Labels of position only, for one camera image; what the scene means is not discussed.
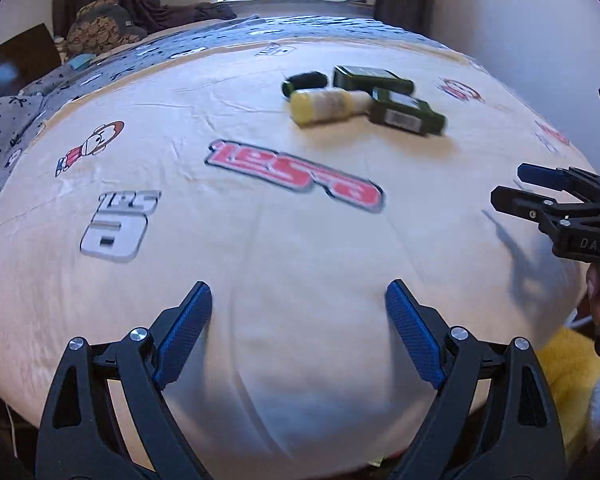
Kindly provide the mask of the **brown patterned pillow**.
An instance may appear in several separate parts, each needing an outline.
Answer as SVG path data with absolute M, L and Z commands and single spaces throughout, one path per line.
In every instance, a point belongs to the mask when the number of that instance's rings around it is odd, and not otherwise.
M 101 55 L 124 44 L 135 44 L 146 36 L 146 30 L 133 22 L 120 0 L 95 0 L 76 14 L 65 47 L 69 58 Z

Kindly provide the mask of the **black thread spool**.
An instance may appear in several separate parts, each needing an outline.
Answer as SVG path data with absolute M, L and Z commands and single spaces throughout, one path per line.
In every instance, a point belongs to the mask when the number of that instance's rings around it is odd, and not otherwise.
M 287 99 L 298 90 L 321 89 L 328 85 L 328 78 L 321 72 L 307 72 L 287 77 L 282 83 L 283 96 Z

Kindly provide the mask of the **beige cartoon bed sheet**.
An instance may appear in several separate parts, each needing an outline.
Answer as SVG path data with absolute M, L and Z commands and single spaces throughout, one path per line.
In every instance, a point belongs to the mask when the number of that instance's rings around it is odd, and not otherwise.
M 390 70 L 441 136 L 364 115 L 299 127 L 282 83 Z M 208 330 L 164 395 L 218 479 L 336 474 L 399 452 L 434 397 L 390 326 L 402 280 L 475 336 L 542 347 L 585 292 L 498 214 L 522 162 L 586 159 L 456 54 L 299 41 L 217 48 L 44 122 L 0 195 L 0 396 L 37 424 L 70 338 L 122 338 L 207 283 Z

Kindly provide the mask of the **dark green box bottle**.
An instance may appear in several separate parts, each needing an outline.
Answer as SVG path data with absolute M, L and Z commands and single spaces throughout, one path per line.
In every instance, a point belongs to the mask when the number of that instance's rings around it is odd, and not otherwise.
M 373 104 L 368 119 L 376 125 L 400 129 L 419 136 L 441 136 L 446 126 L 446 117 L 435 112 L 423 100 L 408 94 L 373 88 Z

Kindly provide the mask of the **yellow cream bottle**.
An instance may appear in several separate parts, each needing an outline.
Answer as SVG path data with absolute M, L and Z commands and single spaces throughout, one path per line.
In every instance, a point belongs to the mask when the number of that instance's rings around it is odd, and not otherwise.
M 299 127 L 364 115 L 372 104 L 373 98 L 367 92 L 341 88 L 298 90 L 289 100 L 291 120 Z

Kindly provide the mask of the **yellow fleece blanket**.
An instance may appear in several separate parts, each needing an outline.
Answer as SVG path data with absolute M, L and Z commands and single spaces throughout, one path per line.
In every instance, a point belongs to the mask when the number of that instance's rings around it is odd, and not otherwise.
M 591 339 L 567 327 L 560 328 L 536 356 L 550 386 L 571 465 L 585 449 L 588 407 L 600 379 L 600 358 Z

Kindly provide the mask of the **dark wooden headboard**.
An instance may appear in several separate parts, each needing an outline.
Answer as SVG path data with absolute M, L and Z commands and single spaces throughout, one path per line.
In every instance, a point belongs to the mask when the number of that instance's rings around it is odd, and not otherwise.
M 44 24 L 38 24 L 0 44 L 0 98 L 59 67 L 60 55 Z

